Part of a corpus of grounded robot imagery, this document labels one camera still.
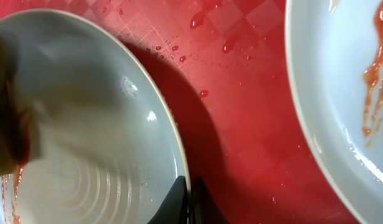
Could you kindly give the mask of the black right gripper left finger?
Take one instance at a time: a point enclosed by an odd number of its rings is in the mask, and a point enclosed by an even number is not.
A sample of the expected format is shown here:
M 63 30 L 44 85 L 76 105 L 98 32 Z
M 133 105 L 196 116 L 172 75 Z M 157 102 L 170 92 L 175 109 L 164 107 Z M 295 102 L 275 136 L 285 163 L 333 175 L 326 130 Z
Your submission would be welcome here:
M 187 200 L 186 178 L 179 176 L 148 224 L 187 224 Z

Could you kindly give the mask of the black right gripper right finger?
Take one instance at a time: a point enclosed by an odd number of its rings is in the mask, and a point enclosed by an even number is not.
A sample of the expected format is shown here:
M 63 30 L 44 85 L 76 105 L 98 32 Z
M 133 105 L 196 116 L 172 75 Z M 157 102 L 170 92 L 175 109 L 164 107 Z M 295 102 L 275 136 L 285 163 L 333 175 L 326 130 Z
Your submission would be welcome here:
M 192 224 L 229 224 L 201 178 L 194 180 L 191 193 Z

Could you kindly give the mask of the green yellow sponge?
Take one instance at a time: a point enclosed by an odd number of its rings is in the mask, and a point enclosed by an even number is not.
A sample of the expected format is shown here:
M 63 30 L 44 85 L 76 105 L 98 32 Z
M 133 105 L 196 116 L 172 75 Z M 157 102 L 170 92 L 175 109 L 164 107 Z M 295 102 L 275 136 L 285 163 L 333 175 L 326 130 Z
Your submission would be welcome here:
M 0 176 L 41 157 L 34 138 L 32 110 L 18 108 L 13 80 L 6 71 L 6 48 L 0 38 Z

